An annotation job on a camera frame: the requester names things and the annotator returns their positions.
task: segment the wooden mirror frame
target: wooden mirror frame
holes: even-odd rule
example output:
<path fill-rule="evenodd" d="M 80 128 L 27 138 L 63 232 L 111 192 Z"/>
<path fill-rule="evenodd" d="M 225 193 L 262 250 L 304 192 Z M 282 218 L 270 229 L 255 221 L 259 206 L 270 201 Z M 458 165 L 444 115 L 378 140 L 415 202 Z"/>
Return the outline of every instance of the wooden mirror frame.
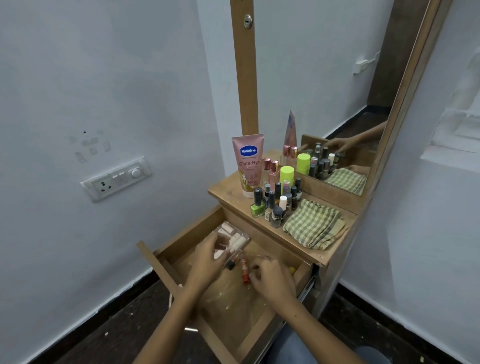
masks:
<path fill-rule="evenodd" d="M 243 135 L 258 134 L 255 16 L 253 12 L 253 1 L 254 0 L 230 0 Z M 380 179 L 385 163 L 390 156 L 393 143 L 407 110 L 410 107 L 413 95 L 433 51 L 437 36 L 440 33 L 451 3 L 452 0 L 430 0 L 427 5 L 427 10 L 423 16 L 415 44 L 408 59 L 362 195 L 353 194 L 313 178 L 302 178 L 302 189 L 305 192 L 355 214 L 360 212 L 361 207 L 367 199 L 367 195 L 375 189 Z M 246 15 L 250 15 L 253 18 L 253 25 L 250 29 L 245 28 L 243 23 Z M 295 177 L 304 177 L 304 175 L 295 171 Z"/>

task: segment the drawer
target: drawer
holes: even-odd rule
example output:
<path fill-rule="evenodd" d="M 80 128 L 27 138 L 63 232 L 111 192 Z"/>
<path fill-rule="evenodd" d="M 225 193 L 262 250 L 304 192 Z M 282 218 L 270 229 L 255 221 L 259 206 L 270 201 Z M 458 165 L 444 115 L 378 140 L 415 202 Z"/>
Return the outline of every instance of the drawer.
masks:
<path fill-rule="evenodd" d="M 293 279 L 297 295 L 306 294 L 306 286 L 312 286 L 311 264 L 304 262 L 248 221 L 217 206 L 161 249 L 151 252 L 143 242 L 138 243 L 139 249 L 174 298 L 182 289 L 178 285 L 185 284 L 195 246 L 224 220 L 250 235 L 251 241 L 243 249 L 245 252 L 275 257 L 285 265 L 294 267 L 296 272 Z M 221 271 L 218 279 L 200 299 L 191 319 L 189 326 L 198 329 L 224 364 L 256 362 L 283 326 L 282 319 L 255 289 L 243 285 L 240 265 L 232 271 Z"/>

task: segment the checkered cloth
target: checkered cloth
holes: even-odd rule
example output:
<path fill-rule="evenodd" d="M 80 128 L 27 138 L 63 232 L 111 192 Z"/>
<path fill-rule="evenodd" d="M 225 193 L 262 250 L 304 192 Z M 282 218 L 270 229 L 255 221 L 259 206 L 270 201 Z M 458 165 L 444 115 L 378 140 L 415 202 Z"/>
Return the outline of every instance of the checkered cloth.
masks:
<path fill-rule="evenodd" d="M 283 231 L 304 247 L 320 250 L 325 250 L 346 229 L 338 210 L 304 199 L 283 226 Z"/>
<path fill-rule="evenodd" d="M 367 176 L 363 174 L 355 173 L 354 171 L 348 170 L 346 168 L 340 168 L 335 170 L 325 182 L 332 184 L 352 192 L 354 194 L 360 194 L 363 192 L 365 183 L 367 181 Z"/>

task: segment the neon green container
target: neon green container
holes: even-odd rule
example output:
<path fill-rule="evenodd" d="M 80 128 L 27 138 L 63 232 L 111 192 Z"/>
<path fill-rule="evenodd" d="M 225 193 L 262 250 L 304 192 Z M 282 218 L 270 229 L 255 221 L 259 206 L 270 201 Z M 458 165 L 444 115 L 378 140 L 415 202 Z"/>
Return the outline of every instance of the neon green container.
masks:
<path fill-rule="evenodd" d="M 293 167 L 283 166 L 280 168 L 280 182 L 283 183 L 284 180 L 290 181 L 290 187 L 293 185 Z"/>
<path fill-rule="evenodd" d="M 310 170 L 310 154 L 307 154 L 307 153 L 299 154 L 297 156 L 297 172 L 308 175 L 309 170 Z"/>

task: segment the white cap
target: white cap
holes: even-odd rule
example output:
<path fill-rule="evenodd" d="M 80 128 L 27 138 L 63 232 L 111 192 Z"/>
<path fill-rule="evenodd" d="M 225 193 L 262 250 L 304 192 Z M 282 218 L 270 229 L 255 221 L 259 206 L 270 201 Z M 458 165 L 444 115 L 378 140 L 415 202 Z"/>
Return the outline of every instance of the white cap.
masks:
<path fill-rule="evenodd" d="M 243 195 L 245 197 L 248 197 L 248 198 L 254 198 L 255 197 L 255 194 L 252 192 L 248 192 L 248 191 L 243 191 Z"/>
<path fill-rule="evenodd" d="M 287 209 L 287 197 L 286 196 L 280 196 L 280 202 L 278 205 L 282 208 L 283 211 Z"/>

